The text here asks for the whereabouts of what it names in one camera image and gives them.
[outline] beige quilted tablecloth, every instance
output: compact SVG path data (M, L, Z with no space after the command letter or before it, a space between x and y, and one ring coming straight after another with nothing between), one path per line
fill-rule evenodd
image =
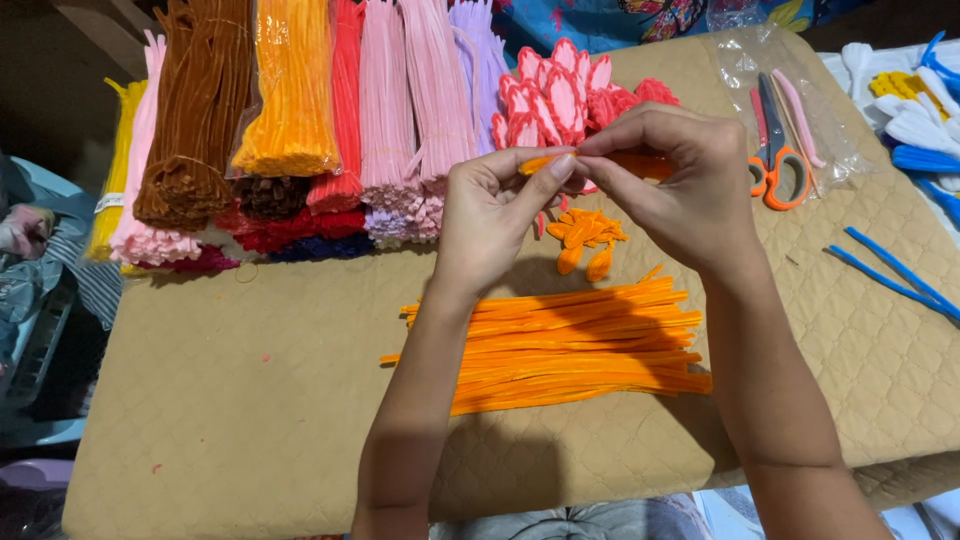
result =
M955 302L960 253L813 52L797 37L782 39L880 172L857 179L856 191L788 212L755 201L760 235L858 481L877 505L922 499L960 485L960 332L821 250L837 243L879 266L842 232L856 226ZM710 37L612 57L624 86L658 77L687 107L733 115ZM602 195L576 205L624 218ZM696 276L641 231L629 233L600 284L634 282L665 262L691 291L690 306L703 307ZM557 253L555 242L528 237L492 294L588 286L582 271L557 276ZM408 250L272 264L249 283L226 272L127 291L70 485L66 531L119 540L347 530L360 449L391 374L377 358L400 350L397 309L416 301L433 259ZM706 341L695 349L705 353ZM453 420L432 518L742 480L710 398L617 393Z

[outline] scissor blade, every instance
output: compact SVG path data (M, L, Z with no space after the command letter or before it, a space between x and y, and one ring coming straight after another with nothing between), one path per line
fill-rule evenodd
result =
M774 156L786 144L786 135L783 134L783 124L780 123L780 113L777 111L777 99L774 97L773 87L770 86L770 77L760 73L760 101L763 103L763 115L767 120L767 170L772 170L771 162Z

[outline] forearm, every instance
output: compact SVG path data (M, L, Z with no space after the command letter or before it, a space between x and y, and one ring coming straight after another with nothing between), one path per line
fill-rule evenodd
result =
M427 286L417 321L373 420L360 460L358 506L425 504L476 302L455 286Z
M842 466L827 401L790 330L762 250L703 276L714 398L750 464Z

